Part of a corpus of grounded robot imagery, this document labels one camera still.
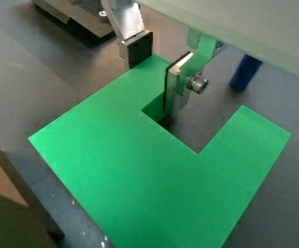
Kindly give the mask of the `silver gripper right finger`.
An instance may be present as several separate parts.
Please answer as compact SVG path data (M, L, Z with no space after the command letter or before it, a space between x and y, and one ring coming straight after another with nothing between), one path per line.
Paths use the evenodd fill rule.
M166 68L164 75L162 111L173 117L185 106L190 92L201 94L208 79L201 75L201 68L208 59L186 52Z

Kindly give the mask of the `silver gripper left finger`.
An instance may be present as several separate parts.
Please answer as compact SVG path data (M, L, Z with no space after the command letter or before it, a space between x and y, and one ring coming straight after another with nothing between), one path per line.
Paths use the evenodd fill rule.
M117 38L119 54L132 69L152 53L152 32L145 29L140 5L132 0L101 0Z

